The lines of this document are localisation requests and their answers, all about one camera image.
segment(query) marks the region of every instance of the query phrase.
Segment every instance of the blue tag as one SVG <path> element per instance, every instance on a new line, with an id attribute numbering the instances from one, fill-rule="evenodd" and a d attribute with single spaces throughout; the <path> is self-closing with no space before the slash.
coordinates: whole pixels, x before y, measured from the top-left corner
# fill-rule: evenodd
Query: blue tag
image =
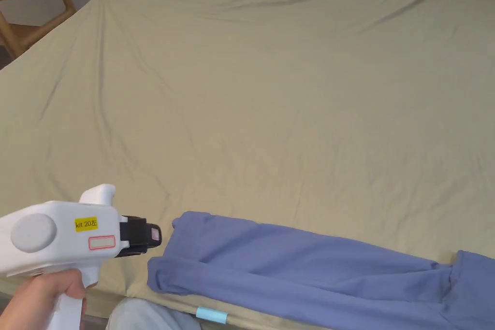
<path id="1" fill-rule="evenodd" d="M 228 313 L 204 307 L 198 307 L 198 310 L 196 311 L 196 316 L 198 318 L 207 319 L 208 321 L 212 322 L 218 322 L 219 324 L 227 324 L 227 314 Z"/>

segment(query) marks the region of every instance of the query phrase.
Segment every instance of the hand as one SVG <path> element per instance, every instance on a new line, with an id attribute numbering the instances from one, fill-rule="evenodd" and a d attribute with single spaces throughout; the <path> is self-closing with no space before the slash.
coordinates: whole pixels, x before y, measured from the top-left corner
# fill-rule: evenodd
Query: hand
<path id="1" fill-rule="evenodd" d="M 67 270 L 46 273 L 30 278 L 21 285 L 0 316 L 0 330 L 45 330 L 55 303 L 63 293 L 83 299 L 82 318 L 86 311 L 86 289 L 81 272 Z"/>

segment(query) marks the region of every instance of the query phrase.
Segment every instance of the pant leg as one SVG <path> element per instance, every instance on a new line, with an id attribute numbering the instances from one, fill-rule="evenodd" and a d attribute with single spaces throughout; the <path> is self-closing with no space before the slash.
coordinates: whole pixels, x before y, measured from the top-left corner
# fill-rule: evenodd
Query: pant leg
<path id="1" fill-rule="evenodd" d="M 201 330 L 191 315 L 141 299 L 125 298 L 113 310 L 106 330 Z"/>

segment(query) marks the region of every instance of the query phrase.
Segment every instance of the mattress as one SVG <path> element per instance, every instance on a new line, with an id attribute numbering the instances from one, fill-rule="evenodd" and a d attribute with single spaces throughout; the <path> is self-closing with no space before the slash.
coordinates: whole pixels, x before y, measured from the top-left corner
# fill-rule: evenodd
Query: mattress
<path id="1" fill-rule="evenodd" d="M 112 183 L 165 242 L 194 210 L 495 258 L 494 2 L 91 0 L 0 71 L 0 211 Z M 105 263 L 89 314 L 131 296 L 308 328 L 151 292 L 163 249 Z"/>

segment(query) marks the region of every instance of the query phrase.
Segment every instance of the red rectangle label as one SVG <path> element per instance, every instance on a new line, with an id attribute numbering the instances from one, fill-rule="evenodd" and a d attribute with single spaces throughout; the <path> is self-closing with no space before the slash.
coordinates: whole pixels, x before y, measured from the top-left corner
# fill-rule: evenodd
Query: red rectangle label
<path id="1" fill-rule="evenodd" d="M 89 238 L 90 250 L 111 249 L 116 246 L 116 237 L 111 236 L 94 236 Z"/>

